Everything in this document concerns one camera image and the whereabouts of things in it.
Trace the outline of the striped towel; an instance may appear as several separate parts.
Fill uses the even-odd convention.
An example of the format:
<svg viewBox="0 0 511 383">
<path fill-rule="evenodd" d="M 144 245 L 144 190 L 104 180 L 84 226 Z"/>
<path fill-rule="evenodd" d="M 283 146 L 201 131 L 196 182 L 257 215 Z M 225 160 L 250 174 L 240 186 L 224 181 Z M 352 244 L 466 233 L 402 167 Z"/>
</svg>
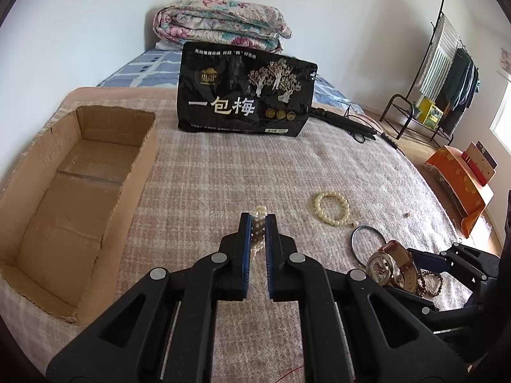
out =
<svg viewBox="0 0 511 383">
<path fill-rule="evenodd" d="M 441 14 L 415 84 L 420 94 L 432 101 L 438 97 L 460 46 L 460 36 L 449 18 Z"/>
</svg>

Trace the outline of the dark hanging clothes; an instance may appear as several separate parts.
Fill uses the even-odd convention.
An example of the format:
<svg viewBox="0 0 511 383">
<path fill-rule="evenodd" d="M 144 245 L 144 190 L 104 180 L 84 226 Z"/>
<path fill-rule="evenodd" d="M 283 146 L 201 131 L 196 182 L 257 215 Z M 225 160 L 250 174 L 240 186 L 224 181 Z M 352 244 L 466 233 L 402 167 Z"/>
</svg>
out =
<svg viewBox="0 0 511 383">
<path fill-rule="evenodd" d="M 480 89 L 479 69 L 465 47 L 455 52 L 448 76 L 436 99 L 443 112 L 439 128 L 452 137 L 473 98 Z"/>
</svg>

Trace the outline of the yellow box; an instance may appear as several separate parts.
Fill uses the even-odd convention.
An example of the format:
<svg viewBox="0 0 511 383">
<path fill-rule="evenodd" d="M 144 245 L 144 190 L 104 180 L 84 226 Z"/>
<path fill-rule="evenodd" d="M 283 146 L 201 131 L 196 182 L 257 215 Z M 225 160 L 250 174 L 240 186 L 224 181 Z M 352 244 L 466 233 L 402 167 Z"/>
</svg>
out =
<svg viewBox="0 0 511 383">
<path fill-rule="evenodd" d="M 436 107 L 436 104 L 427 97 L 424 97 L 421 100 L 418 109 L 420 111 L 417 119 L 418 122 L 429 129 L 437 129 L 438 124 L 443 118 L 443 112 Z"/>
</svg>

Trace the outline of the blue checked bed sheet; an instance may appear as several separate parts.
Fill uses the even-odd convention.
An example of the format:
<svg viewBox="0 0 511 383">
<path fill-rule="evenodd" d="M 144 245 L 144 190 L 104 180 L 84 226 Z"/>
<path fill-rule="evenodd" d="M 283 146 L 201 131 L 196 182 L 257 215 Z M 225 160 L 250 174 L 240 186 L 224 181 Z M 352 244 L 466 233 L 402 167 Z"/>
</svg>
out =
<svg viewBox="0 0 511 383">
<path fill-rule="evenodd" d="M 163 87 L 176 89 L 179 83 L 181 51 L 150 49 L 104 79 L 99 87 Z M 317 75 L 313 101 L 342 110 L 364 114 L 335 86 Z"/>
</svg>

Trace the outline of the orange cloth covered table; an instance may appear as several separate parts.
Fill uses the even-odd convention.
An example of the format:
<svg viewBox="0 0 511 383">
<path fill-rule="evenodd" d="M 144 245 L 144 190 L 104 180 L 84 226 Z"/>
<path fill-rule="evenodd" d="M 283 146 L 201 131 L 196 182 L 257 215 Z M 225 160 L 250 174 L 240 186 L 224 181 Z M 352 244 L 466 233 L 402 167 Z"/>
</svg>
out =
<svg viewBox="0 0 511 383">
<path fill-rule="evenodd" d="M 489 184 L 480 183 L 477 175 L 463 159 L 464 154 L 464 151 L 444 145 L 424 164 L 438 171 L 461 204 L 464 212 L 464 217 L 461 219 L 461 232 L 465 238 L 468 238 L 491 202 L 494 192 Z"/>
</svg>

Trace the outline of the stacked gift boxes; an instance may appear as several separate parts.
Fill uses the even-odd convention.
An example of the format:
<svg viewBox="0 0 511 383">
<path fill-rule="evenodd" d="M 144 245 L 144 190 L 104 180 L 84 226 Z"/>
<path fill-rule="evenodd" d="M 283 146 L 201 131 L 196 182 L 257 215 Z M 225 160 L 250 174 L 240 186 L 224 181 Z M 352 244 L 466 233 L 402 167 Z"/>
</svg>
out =
<svg viewBox="0 0 511 383">
<path fill-rule="evenodd" d="M 470 143 L 461 154 L 461 157 L 464 162 L 467 162 L 477 180 L 483 186 L 487 185 L 495 176 L 497 162 L 481 142 Z"/>
</svg>

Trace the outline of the blue bangle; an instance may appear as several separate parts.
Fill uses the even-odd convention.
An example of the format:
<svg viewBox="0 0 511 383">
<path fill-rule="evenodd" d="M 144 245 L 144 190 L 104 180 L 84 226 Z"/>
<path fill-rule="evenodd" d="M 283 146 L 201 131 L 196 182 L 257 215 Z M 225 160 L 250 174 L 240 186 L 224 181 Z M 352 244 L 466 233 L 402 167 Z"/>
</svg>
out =
<svg viewBox="0 0 511 383">
<path fill-rule="evenodd" d="M 359 225 L 350 235 L 349 249 L 358 265 L 365 268 L 369 257 L 385 243 L 385 237 L 375 227 Z"/>
</svg>

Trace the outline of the folded floral quilt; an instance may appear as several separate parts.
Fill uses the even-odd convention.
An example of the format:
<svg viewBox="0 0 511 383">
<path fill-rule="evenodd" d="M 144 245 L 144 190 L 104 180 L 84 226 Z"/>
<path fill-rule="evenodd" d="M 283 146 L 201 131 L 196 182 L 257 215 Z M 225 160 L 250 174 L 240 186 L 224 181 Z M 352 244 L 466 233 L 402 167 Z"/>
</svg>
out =
<svg viewBox="0 0 511 383">
<path fill-rule="evenodd" d="M 177 0 L 157 11 L 152 30 L 162 41 L 204 41 L 280 53 L 292 29 L 277 8 L 235 0 Z"/>
</svg>

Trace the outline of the black clothes rack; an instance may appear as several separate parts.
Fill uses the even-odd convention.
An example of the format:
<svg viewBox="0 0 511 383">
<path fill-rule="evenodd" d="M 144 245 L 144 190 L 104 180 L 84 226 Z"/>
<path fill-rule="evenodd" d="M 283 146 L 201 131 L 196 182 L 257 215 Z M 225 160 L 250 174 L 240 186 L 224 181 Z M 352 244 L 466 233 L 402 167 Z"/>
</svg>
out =
<svg viewBox="0 0 511 383">
<path fill-rule="evenodd" d="M 440 11 L 421 66 L 406 95 L 394 94 L 380 121 L 394 108 L 406 117 L 396 138 L 404 133 L 416 133 L 414 139 L 423 140 L 425 135 L 413 128 L 418 124 L 432 133 L 434 143 L 439 136 L 451 143 L 455 127 L 469 108 L 474 94 L 479 90 L 479 70 L 462 43 L 448 17 Z"/>
</svg>

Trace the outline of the open cardboard box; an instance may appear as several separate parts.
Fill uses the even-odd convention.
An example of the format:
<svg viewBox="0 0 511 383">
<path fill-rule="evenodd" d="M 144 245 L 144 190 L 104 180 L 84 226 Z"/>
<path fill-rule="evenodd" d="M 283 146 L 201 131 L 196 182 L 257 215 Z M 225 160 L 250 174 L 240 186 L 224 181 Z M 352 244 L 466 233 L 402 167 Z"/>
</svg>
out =
<svg viewBox="0 0 511 383">
<path fill-rule="evenodd" d="M 86 325 L 113 301 L 157 156 L 152 112 L 80 106 L 29 148 L 1 195 L 1 275 L 51 316 Z"/>
</svg>

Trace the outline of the window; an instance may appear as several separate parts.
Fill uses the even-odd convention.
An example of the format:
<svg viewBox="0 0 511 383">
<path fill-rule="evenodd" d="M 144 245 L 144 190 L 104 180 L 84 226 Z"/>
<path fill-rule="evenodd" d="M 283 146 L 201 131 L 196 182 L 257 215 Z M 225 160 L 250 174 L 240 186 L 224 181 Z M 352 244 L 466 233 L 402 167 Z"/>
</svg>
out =
<svg viewBox="0 0 511 383">
<path fill-rule="evenodd" d="M 506 80 L 506 89 L 503 94 L 500 106 L 497 110 L 495 118 L 490 126 L 491 132 L 499 140 L 507 153 L 511 150 L 510 140 L 510 74 L 503 69 L 498 69 L 497 73 Z"/>
</svg>

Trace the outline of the red strap wristwatch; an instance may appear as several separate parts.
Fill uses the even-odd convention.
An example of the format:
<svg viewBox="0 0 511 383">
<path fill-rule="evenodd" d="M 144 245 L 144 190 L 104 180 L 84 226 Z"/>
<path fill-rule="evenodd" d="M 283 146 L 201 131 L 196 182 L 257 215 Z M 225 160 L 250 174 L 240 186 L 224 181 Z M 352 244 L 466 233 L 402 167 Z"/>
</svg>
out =
<svg viewBox="0 0 511 383">
<path fill-rule="evenodd" d="M 393 286 L 415 293 L 418 271 L 411 253 L 399 242 L 390 240 L 371 255 L 365 272 L 380 286 Z"/>
</svg>

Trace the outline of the black snack bag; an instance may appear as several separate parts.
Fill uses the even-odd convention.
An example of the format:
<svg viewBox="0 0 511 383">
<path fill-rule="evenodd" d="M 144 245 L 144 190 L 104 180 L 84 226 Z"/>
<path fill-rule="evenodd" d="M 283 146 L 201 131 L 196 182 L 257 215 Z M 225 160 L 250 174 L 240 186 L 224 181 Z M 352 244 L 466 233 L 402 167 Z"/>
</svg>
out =
<svg viewBox="0 0 511 383">
<path fill-rule="evenodd" d="M 189 41 L 180 62 L 179 129 L 296 137 L 308 121 L 317 70 L 258 49 Z"/>
</svg>

